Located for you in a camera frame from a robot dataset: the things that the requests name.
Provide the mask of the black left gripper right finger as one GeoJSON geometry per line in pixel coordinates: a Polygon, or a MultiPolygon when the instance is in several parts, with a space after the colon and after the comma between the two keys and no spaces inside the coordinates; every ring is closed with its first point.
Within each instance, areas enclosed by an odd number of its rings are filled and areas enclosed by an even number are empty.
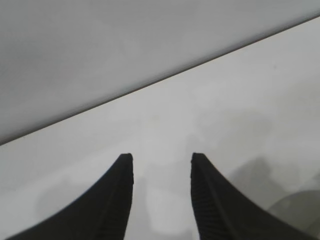
{"type": "Polygon", "coordinates": [[[203,153],[192,154],[190,195],[201,240],[312,240],[233,186],[203,153]]]}

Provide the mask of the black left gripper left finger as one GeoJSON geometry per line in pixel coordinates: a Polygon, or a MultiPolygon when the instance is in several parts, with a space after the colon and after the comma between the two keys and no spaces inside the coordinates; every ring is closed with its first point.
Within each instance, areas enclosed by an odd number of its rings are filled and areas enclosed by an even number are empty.
{"type": "Polygon", "coordinates": [[[133,156],[122,153],[76,200],[12,240],[122,240],[132,207],[133,156]]]}

